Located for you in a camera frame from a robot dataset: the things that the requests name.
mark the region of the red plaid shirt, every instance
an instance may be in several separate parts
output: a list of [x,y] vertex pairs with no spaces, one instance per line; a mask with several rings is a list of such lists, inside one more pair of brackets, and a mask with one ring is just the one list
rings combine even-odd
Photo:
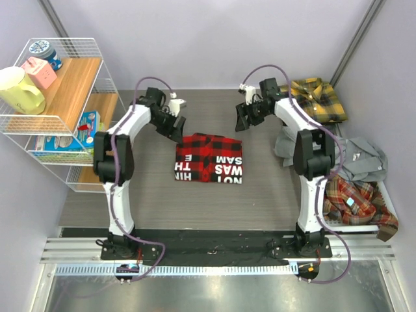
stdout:
[[175,179],[242,183],[241,141],[195,133],[176,146]]
[[398,229],[398,220],[385,206],[375,183],[352,183],[339,175],[326,185],[324,215],[350,225],[377,224],[382,241],[390,239]]

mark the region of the blue jar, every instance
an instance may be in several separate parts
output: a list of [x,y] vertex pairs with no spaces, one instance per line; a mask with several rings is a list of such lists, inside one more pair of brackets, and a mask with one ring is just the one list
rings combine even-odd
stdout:
[[29,47],[29,52],[33,57],[47,60],[55,71],[62,67],[62,61],[49,41],[39,40],[34,42]]

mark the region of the yellow mug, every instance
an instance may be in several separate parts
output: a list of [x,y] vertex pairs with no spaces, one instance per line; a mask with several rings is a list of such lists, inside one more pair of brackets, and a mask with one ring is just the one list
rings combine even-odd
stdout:
[[37,115],[45,109],[45,97],[21,67],[0,70],[0,97],[22,114]]

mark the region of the wall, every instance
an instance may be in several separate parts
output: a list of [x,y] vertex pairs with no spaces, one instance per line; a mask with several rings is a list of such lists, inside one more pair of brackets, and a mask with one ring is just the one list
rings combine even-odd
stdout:
[[415,29],[415,1],[386,1],[336,88],[350,118],[347,136],[371,139],[389,157],[385,185],[400,221],[393,246],[409,291],[416,288]]
[[[117,87],[132,89],[145,75],[174,88],[237,88],[270,62],[290,77],[330,79],[371,0],[51,3],[70,36],[97,40]],[[251,82],[267,77],[281,75],[263,70]]]
[[[1,5],[0,68],[13,65],[31,37],[56,36],[37,1]],[[2,311],[27,311],[46,238],[56,235],[67,187],[0,134]]]

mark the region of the robotic arm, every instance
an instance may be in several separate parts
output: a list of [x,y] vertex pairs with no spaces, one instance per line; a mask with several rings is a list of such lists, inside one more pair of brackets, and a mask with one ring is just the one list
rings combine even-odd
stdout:
[[[327,176],[335,165],[334,141],[324,131],[309,123],[309,121],[316,122],[298,106],[295,99],[293,103],[299,109],[294,109],[289,98],[285,98],[280,93],[274,78],[261,81],[260,90],[262,98],[257,96],[254,86],[240,85],[239,92],[245,95],[245,103],[236,106],[235,130],[243,131],[251,125],[259,125],[266,116],[274,114],[298,133],[293,163],[300,177],[302,195],[295,241],[296,249],[301,254],[310,254],[324,244],[324,229],[318,223],[315,205],[323,206],[326,180],[322,181],[320,187],[317,187],[317,182]],[[314,149],[313,143],[316,143],[318,148]],[[322,220],[322,208],[318,211]]]
[[185,118],[179,117],[182,99],[171,94],[168,105],[162,105],[165,94],[157,88],[148,88],[146,95],[135,100],[123,118],[107,132],[97,132],[94,137],[94,173],[103,183],[109,203],[110,228],[109,236],[103,245],[102,259],[128,256],[137,251],[137,242],[126,237],[114,221],[111,213],[111,187],[116,181],[114,157],[111,155],[111,136],[117,128],[116,145],[120,163],[120,178],[114,189],[113,207],[119,223],[135,237],[135,223],[131,217],[129,203],[129,184],[135,169],[132,141],[146,124],[156,126],[156,132],[181,143]]

